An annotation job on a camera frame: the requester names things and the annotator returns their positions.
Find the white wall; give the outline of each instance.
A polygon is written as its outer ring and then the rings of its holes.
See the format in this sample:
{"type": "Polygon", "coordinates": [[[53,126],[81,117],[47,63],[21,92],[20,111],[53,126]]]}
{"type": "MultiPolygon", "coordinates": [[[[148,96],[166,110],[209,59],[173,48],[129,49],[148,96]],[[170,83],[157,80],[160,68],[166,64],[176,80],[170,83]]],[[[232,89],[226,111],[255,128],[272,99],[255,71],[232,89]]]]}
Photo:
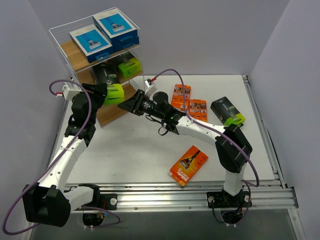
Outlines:
{"type": "Polygon", "coordinates": [[[291,0],[250,75],[310,240],[320,235],[319,10],[319,0],[291,0]]]}
{"type": "MultiPolygon", "coordinates": [[[[59,55],[27,0],[0,7],[0,221],[26,184],[47,166],[63,101],[49,83],[68,76],[59,55]]],[[[7,225],[26,221],[22,201],[7,225]]],[[[0,232],[0,239],[18,239],[0,232]]]]}
{"type": "Polygon", "coordinates": [[[289,0],[29,0],[47,30],[118,7],[141,28],[148,75],[249,74],[289,0]]]}

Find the white robotic arm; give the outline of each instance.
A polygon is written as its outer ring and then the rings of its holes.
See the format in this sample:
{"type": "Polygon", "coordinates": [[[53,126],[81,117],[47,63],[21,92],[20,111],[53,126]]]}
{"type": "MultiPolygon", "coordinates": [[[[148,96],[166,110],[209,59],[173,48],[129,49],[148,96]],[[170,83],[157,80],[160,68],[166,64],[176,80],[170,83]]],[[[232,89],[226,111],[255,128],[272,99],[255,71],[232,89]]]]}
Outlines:
{"type": "MultiPolygon", "coordinates": [[[[216,146],[219,160],[225,170],[225,183],[223,190],[231,198],[236,198],[242,191],[242,179],[246,161],[235,148],[222,139],[219,134],[212,130],[205,129],[186,117],[184,112],[174,109],[168,103],[168,95],[164,92],[157,92],[153,95],[153,101],[149,99],[155,91],[153,82],[147,80],[147,91],[138,90],[129,100],[120,103],[119,108],[135,115],[147,114],[158,118],[169,132],[186,135],[212,146],[216,146]]],[[[82,85],[89,90],[92,111],[90,120],[84,131],[66,150],[58,162],[38,181],[38,185],[32,188],[23,196],[23,204],[26,218],[29,222],[47,224],[62,227],[67,222],[72,211],[83,205],[90,204],[95,207],[99,203],[99,187],[92,184],[81,184],[76,189],[64,192],[66,181],[76,164],[79,156],[89,145],[96,123],[96,113],[107,95],[107,86],[104,85],[82,85]]],[[[72,112],[65,137],[59,146],[58,156],[71,142],[83,125],[85,115],[88,114],[87,98],[79,88],[63,86],[63,96],[66,100],[72,99],[72,112]]],[[[225,135],[229,135],[249,155],[252,148],[240,129],[237,126],[225,128],[224,126],[212,125],[201,122],[203,125],[214,128],[225,135]]]]}

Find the black and green box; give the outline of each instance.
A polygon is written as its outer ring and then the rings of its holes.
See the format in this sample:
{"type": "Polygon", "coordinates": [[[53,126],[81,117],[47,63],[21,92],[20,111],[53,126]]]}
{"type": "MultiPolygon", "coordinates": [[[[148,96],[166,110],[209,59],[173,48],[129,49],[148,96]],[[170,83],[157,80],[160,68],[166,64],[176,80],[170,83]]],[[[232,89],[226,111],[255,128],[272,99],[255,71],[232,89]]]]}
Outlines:
{"type": "Polygon", "coordinates": [[[106,84],[107,95],[103,105],[120,104],[125,101],[125,91],[122,88],[115,69],[111,64],[100,63],[92,67],[95,84],[106,84]]]}
{"type": "Polygon", "coordinates": [[[109,60],[114,64],[123,78],[129,79],[141,72],[141,64],[129,51],[109,60]]]}
{"type": "Polygon", "coordinates": [[[230,126],[230,124],[240,126],[246,120],[226,96],[213,101],[210,108],[227,127],[230,126]]]}

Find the orange razor box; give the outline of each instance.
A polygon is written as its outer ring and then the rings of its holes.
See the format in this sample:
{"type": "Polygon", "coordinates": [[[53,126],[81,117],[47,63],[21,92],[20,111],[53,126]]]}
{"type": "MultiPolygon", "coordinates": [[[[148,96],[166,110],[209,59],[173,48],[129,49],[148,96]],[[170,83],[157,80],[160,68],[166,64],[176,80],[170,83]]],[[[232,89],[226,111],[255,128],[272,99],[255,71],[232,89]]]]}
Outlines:
{"type": "Polygon", "coordinates": [[[189,100],[189,115],[195,119],[208,122],[207,102],[200,99],[189,100]]]}
{"type": "Polygon", "coordinates": [[[196,146],[192,146],[171,167],[168,174],[173,177],[181,186],[184,186],[207,160],[207,155],[200,151],[196,146]]]}
{"type": "MultiPolygon", "coordinates": [[[[191,86],[184,85],[185,89],[185,106],[186,108],[189,105],[189,98],[190,98],[190,92],[191,92],[191,86]]],[[[182,87],[182,84],[176,84],[174,86],[171,105],[180,111],[184,111],[184,89],[182,87]]]]}

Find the wooden shelf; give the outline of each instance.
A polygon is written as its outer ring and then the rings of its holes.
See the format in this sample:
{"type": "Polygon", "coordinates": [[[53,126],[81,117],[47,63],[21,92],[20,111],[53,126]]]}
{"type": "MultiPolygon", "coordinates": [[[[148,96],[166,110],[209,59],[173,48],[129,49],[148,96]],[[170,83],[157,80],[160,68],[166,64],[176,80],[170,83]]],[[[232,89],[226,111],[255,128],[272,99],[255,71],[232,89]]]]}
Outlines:
{"type": "MultiPolygon", "coordinates": [[[[140,75],[141,73],[142,72],[138,73],[135,76],[132,76],[130,79],[133,79],[134,77],[140,75]]],[[[77,73],[76,76],[82,84],[95,84],[95,81],[91,74],[91,68],[77,73]]],[[[117,74],[117,76],[119,78],[120,83],[124,83],[130,80],[130,79],[123,79],[123,77],[119,77],[119,74],[117,74]]],[[[123,85],[122,88],[124,90],[124,100],[128,100],[136,93],[136,90],[132,87],[132,85],[129,82],[123,85]]],[[[117,118],[121,117],[126,113],[127,111],[124,111],[118,108],[116,104],[104,105],[96,113],[96,118],[98,119],[100,126],[103,127],[104,125],[111,123],[112,121],[116,120],[117,118]]]]}
{"type": "MultiPolygon", "coordinates": [[[[86,70],[83,70],[81,72],[78,72],[76,73],[76,77],[79,79],[80,83],[82,84],[95,84],[95,80],[93,79],[93,76],[91,74],[91,67],[86,69],[86,70]]],[[[137,74],[133,75],[132,77],[128,78],[128,79],[124,79],[123,76],[120,75],[119,72],[116,72],[116,76],[117,78],[119,79],[119,82],[121,84],[141,75],[143,72],[138,72],[137,74]]]]}
{"type": "MultiPolygon", "coordinates": [[[[77,47],[77,45],[72,40],[67,41],[65,43],[62,43],[60,46],[63,49],[63,51],[65,52],[66,56],[68,57],[68,59],[71,63],[71,67],[73,68],[73,70],[75,72],[81,71],[87,67],[93,66],[98,63],[98,61],[94,61],[94,62],[89,63],[88,60],[83,55],[83,53],[80,51],[80,49],[77,47]]],[[[111,54],[110,57],[108,57],[108,59],[110,59],[114,56],[123,54],[123,53],[130,51],[132,49],[135,49],[139,46],[140,46],[140,44],[136,44],[134,46],[128,47],[128,48],[123,49],[121,51],[117,51],[117,52],[111,54]]]]}

